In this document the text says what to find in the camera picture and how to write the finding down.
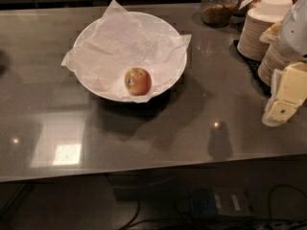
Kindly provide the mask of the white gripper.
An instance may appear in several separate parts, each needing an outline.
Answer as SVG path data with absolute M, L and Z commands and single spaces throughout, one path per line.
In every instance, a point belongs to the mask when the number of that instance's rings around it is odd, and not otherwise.
M 272 24 L 259 37 L 264 43 L 278 40 L 282 56 L 291 60 L 307 60 L 307 0 L 297 0 L 280 21 Z M 307 64 L 297 62 L 272 74 L 271 97 L 262 117 L 268 127 L 287 123 L 307 100 Z

